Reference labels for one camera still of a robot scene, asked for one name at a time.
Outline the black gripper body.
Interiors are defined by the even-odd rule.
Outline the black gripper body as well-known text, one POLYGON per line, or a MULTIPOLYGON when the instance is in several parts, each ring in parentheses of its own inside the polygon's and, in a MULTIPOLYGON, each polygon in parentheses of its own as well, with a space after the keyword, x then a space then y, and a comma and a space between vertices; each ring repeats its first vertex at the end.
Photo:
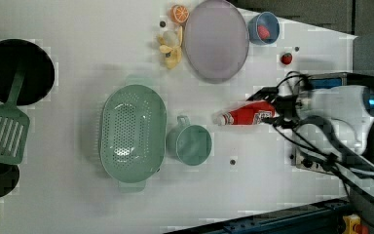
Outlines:
POLYGON ((272 105, 275 108, 278 118, 275 122, 278 126, 296 126, 299 122, 299 117, 296 112, 296 96, 277 96, 272 105))

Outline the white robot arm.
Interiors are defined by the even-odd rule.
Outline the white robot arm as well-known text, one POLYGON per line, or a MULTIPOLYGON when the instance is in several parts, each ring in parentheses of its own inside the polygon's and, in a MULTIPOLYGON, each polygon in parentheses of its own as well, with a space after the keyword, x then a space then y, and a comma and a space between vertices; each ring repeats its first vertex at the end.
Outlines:
POLYGON ((280 95, 277 87, 265 87, 250 98, 274 107, 277 115, 265 122, 277 131, 290 129, 289 141, 306 159, 374 202, 374 163, 362 156, 374 123, 366 87, 304 88, 288 96, 280 95))

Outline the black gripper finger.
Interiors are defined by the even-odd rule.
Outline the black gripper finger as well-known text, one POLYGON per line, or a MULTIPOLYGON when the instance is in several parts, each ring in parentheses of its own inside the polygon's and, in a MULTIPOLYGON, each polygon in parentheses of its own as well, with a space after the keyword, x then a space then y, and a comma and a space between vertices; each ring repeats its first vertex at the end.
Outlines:
POLYGON ((282 124, 282 118, 280 117, 263 118, 262 122, 265 124, 272 125, 272 126, 280 126, 282 124))
POLYGON ((247 101, 255 101, 259 99, 264 99, 265 97, 269 95, 277 95, 279 93, 279 89, 277 87, 263 87, 259 91, 257 91, 255 94, 250 96, 247 101))

